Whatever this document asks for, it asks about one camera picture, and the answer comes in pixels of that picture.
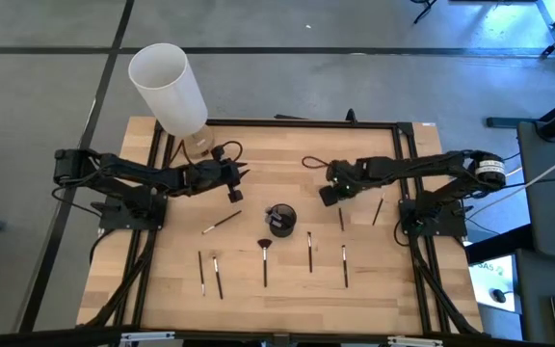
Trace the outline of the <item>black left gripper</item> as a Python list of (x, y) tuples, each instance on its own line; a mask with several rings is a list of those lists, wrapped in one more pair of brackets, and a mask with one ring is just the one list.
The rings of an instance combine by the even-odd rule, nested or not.
[(250, 171), (240, 171), (247, 163), (239, 163), (238, 157), (225, 157), (226, 144), (215, 146), (211, 150), (212, 158), (195, 164), (194, 194), (226, 186), (231, 203), (243, 199), (243, 193), (237, 189), (243, 177)]

